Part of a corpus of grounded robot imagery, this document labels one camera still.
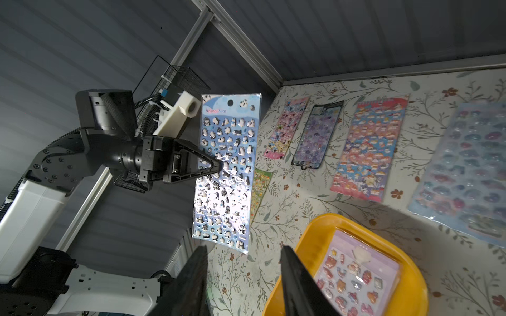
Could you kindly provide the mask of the pale blue jewel sticker sheet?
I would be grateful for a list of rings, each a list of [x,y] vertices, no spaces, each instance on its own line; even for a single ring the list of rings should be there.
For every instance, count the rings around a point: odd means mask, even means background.
[[[505,247],[505,104],[459,106],[408,210]]]

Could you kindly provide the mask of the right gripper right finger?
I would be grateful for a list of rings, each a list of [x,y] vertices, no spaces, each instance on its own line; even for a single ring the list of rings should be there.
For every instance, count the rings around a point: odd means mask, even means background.
[[[286,315],[340,315],[290,246],[281,249],[281,283]]]

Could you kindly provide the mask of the blue penguin sticker sheet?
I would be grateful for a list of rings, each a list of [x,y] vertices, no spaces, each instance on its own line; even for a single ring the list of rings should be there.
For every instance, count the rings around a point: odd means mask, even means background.
[[[200,149],[222,170],[196,180],[192,235],[246,254],[262,96],[204,95],[202,101]]]

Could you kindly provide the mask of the green yellow animal sticker sheet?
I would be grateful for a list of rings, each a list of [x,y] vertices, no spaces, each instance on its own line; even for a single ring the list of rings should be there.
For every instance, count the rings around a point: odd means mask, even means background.
[[[262,200],[266,194],[266,190],[270,185],[273,173],[256,169],[254,172],[254,180],[252,186],[251,208],[250,208],[250,224],[253,223]]]

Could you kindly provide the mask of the pink cat sticker sheet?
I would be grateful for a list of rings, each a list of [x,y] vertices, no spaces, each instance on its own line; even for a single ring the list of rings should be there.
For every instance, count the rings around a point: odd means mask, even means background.
[[[309,100],[310,97],[303,97],[287,101],[267,143],[265,158],[285,157]]]

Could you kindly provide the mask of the lilac sweets sticker sheet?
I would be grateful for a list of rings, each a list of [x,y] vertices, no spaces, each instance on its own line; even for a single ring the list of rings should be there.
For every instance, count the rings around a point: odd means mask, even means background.
[[[383,315],[399,274],[397,261],[337,229],[314,280],[342,315]]]

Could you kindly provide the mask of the purple sticker sheet black border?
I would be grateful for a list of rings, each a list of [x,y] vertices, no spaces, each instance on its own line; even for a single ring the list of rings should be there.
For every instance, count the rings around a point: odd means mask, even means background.
[[[324,160],[344,101],[313,106],[291,162],[302,170],[318,169]]]

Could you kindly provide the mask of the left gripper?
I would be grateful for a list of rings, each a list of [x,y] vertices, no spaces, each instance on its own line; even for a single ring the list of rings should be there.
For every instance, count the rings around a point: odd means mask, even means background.
[[[223,163],[188,140],[164,136],[143,139],[139,181],[175,184],[223,170]]]

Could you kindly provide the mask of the yellow storage tray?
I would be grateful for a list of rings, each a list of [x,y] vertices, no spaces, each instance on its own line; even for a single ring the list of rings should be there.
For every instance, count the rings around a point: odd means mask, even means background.
[[[306,228],[296,248],[293,248],[313,279],[337,229],[353,235],[399,263],[399,282],[383,315],[427,315],[427,285],[413,260],[391,242],[340,215],[316,217]],[[276,282],[263,314],[286,315],[281,277]]]

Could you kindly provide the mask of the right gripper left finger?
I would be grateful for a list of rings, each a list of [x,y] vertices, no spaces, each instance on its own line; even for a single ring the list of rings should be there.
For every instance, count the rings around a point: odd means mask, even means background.
[[[148,315],[209,315],[207,274],[208,250],[199,246]]]

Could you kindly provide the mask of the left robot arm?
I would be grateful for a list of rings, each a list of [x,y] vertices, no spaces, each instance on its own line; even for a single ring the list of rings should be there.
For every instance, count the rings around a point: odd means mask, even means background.
[[[1,206],[1,314],[208,315],[208,250],[198,247],[176,277],[101,273],[63,250],[41,246],[76,187],[107,167],[140,191],[213,175],[221,162],[179,138],[201,102],[186,91],[175,103],[146,100],[162,119],[154,135],[138,131],[129,90],[84,90],[75,96],[80,127],[40,151]]]

